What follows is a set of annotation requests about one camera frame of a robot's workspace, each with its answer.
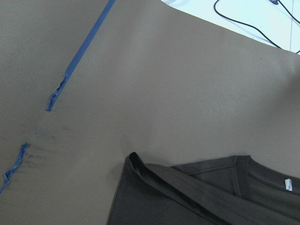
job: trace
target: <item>folded shirt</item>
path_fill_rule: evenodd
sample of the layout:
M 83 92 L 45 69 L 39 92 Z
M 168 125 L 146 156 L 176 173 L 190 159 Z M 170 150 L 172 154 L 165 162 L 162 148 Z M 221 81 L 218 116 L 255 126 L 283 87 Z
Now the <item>folded shirt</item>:
M 177 166 L 131 153 L 108 225 L 300 225 L 300 179 L 250 156 Z

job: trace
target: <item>white floor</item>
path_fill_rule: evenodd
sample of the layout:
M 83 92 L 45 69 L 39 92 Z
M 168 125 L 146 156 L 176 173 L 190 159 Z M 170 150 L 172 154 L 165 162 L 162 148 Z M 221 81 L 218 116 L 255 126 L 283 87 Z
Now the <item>white floor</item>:
M 162 0 L 169 6 L 239 34 L 272 45 L 258 31 L 248 26 L 220 17 L 213 9 L 216 0 Z M 285 7 L 300 20 L 300 0 L 281 0 Z M 220 0 L 217 10 L 234 20 L 251 24 L 260 29 L 269 39 L 291 52 L 300 50 L 300 24 L 280 5 L 269 0 Z

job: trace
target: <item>black cable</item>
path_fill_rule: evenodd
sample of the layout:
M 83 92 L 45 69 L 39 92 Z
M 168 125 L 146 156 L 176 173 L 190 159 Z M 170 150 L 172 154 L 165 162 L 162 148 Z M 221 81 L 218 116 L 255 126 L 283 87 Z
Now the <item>black cable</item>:
M 250 24 L 247 24 L 247 23 L 244 23 L 244 22 L 241 22 L 241 21 L 237 21 L 237 20 L 231 19 L 231 18 L 229 18 L 229 17 L 227 17 L 227 16 L 225 16 L 225 15 L 219 13 L 219 12 L 217 11 L 217 9 L 216 9 L 216 5 L 217 5 L 217 3 L 218 3 L 219 1 L 220 1 L 220 0 L 217 0 L 217 1 L 215 2 L 215 4 L 214 4 L 214 10 L 215 10 L 215 12 L 216 12 L 219 16 L 221 16 L 221 17 L 223 17 L 223 18 L 225 18 L 225 19 L 227 19 L 227 20 L 230 20 L 230 21 L 233 21 L 233 22 L 236 22 L 236 23 L 240 23 L 240 24 L 246 25 L 246 26 L 248 26 L 248 27 L 251 27 L 251 28 L 257 30 L 257 31 L 260 32 L 260 34 L 263 35 L 263 36 L 264 36 L 264 37 L 265 37 L 272 45 L 274 45 L 274 46 L 277 47 L 277 48 L 282 49 L 282 48 L 279 47 L 277 44 L 275 44 L 273 41 L 271 41 L 271 39 L 269 39 L 263 32 L 261 32 L 261 31 L 260 31 L 258 28 L 256 28 L 255 26 L 252 26 L 252 25 L 250 25 Z M 286 7 L 281 3 L 281 1 L 280 1 L 280 0 L 278 0 L 278 1 L 279 1 L 280 4 L 285 8 L 285 10 L 292 16 L 292 14 L 286 9 Z

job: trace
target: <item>torn blue tape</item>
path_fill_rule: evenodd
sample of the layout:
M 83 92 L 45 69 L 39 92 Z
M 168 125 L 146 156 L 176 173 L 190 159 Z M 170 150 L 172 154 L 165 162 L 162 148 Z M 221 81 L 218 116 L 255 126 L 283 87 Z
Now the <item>torn blue tape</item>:
M 64 78 L 60 82 L 60 85 L 58 88 L 53 92 L 53 94 L 49 97 L 49 102 L 48 106 L 46 107 L 47 111 L 51 111 L 55 101 L 61 94 L 62 90 L 66 86 L 68 80 L 70 79 L 72 73 L 74 72 L 75 68 L 77 67 L 79 61 L 81 60 L 82 56 L 84 55 L 85 51 L 88 49 L 90 43 L 92 42 L 94 36 L 96 35 L 97 31 L 99 30 L 100 26 L 102 25 L 104 19 L 106 18 L 107 14 L 109 13 L 110 9 L 112 8 L 113 4 L 115 3 L 116 0 L 109 0 L 107 5 L 105 6 L 104 10 L 102 11 L 101 15 L 95 22 L 93 28 L 90 30 L 89 34 L 85 38 L 83 44 L 79 48 L 78 52 L 70 62 L 69 66 L 67 67 L 65 73 L 64 73 Z
M 9 170 L 7 170 L 5 173 L 4 173 L 4 183 L 3 183 L 3 186 L 2 188 L 0 189 L 0 194 L 4 191 L 4 189 L 6 188 L 6 186 L 8 185 L 9 183 L 9 180 L 10 178 L 12 177 L 12 175 L 14 175 L 16 169 L 19 167 L 19 165 L 21 164 L 22 162 L 22 158 L 24 156 L 24 154 L 26 153 L 27 151 L 27 145 L 29 143 L 26 142 L 25 144 L 23 144 L 21 146 L 21 149 L 20 149 L 20 153 L 17 157 L 17 160 L 15 162 L 15 164 L 13 165 L 13 167 L 11 167 Z

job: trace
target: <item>cable connector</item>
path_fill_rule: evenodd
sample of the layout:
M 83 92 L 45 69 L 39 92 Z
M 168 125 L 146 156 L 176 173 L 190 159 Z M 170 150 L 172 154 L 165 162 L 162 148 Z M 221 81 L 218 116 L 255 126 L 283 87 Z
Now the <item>cable connector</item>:
M 278 5 L 278 0 L 270 0 L 274 5 Z

